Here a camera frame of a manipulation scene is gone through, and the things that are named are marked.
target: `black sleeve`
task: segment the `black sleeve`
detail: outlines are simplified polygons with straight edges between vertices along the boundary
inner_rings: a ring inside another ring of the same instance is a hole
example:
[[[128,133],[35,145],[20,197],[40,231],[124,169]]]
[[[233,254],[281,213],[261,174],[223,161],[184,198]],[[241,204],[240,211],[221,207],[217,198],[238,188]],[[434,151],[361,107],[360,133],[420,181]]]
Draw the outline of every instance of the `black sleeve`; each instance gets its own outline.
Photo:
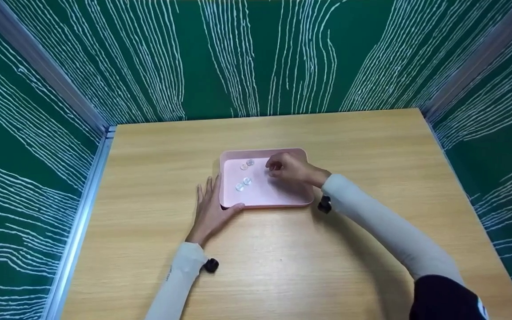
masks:
[[[487,320],[481,300],[463,285],[443,276],[414,282],[410,320]]]

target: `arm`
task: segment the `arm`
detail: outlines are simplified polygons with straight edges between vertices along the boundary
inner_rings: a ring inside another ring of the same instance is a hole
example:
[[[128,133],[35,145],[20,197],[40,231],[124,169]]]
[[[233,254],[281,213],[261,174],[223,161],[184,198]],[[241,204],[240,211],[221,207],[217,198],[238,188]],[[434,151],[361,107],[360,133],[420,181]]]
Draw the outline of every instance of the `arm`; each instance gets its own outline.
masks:
[[[463,285],[453,259],[422,231],[368,196],[339,174],[308,164],[288,153],[270,157],[270,176],[298,180],[321,188],[333,208],[352,219],[375,237],[417,280],[440,275]]]
[[[197,210],[195,222],[184,243],[181,243],[171,263],[169,273],[155,296],[145,320],[179,320],[189,290],[199,270],[207,262],[203,253],[205,243],[215,235],[233,216],[244,209],[238,203],[223,210],[219,203],[221,178],[215,184],[207,179],[207,186],[197,186]]]
[[[179,320],[189,290],[206,262],[201,246],[181,243],[169,273],[151,303],[146,320]]]
[[[375,237],[406,267],[414,280],[426,275],[439,275],[464,284],[455,261],[446,251],[344,176],[329,176],[321,190],[331,198],[335,211],[349,217]]]

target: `pink tray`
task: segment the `pink tray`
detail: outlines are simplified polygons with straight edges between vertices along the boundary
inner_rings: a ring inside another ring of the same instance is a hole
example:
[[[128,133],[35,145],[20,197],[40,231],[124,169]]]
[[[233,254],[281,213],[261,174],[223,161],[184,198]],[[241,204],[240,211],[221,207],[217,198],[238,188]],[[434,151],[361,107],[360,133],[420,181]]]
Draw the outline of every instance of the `pink tray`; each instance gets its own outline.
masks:
[[[266,162],[270,156],[278,152],[292,152],[307,159],[302,148],[279,148],[265,150],[225,151],[220,156],[220,172],[222,184],[220,203],[223,207],[231,207],[236,203],[244,203],[247,208],[264,207],[301,207],[313,202],[311,186],[297,182],[286,182],[268,176]],[[242,165],[254,160],[252,166],[242,170]],[[252,180],[243,183],[244,178]],[[236,185],[243,184],[242,191]]]

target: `wrist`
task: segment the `wrist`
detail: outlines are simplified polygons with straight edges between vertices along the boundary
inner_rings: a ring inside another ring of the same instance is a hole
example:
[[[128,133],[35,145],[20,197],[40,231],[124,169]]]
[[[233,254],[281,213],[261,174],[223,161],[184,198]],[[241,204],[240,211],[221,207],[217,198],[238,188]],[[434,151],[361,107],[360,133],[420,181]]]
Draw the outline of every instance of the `wrist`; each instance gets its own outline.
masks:
[[[191,229],[189,232],[189,235],[187,235],[185,238],[185,242],[196,243],[197,245],[201,246],[201,248],[205,249],[205,243],[207,242],[207,239],[207,235],[193,227],[193,229]]]
[[[331,172],[321,168],[315,168],[315,170],[309,174],[307,183],[314,187],[321,188],[330,176]]]

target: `right hand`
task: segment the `right hand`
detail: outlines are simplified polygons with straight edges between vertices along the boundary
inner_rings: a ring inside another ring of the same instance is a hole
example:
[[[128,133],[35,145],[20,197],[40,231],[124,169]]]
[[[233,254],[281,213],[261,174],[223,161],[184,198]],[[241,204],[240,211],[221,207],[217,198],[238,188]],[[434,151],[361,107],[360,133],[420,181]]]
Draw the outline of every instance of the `right hand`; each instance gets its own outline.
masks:
[[[331,176],[331,172],[317,168],[289,152],[271,156],[266,162],[266,168],[270,170],[268,174],[274,178],[296,180],[317,188],[323,187],[327,178]]]

